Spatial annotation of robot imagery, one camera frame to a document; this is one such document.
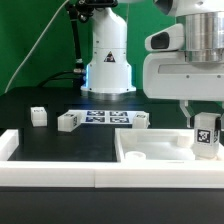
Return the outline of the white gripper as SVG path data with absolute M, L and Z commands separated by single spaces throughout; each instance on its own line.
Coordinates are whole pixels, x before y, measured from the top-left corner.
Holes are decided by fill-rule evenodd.
M 188 128 L 194 115 L 188 100 L 223 101 L 216 104 L 224 145 L 224 62 L 188 63 L 183 52 L 149 54 L 143 64 L 143 91 L 148 98 L 181 100 Z

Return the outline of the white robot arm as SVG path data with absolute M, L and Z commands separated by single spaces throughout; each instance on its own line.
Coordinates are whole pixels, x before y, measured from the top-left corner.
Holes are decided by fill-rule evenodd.
M 153 0 L 176 23 L 148 36 L 143 91 L 149 99 L 224 102 L 224 0 Z M 94 4 L 93 56 L 82 93 L 115 99 L 133 93 L 126 60 L 127 25 L 104 4 Z

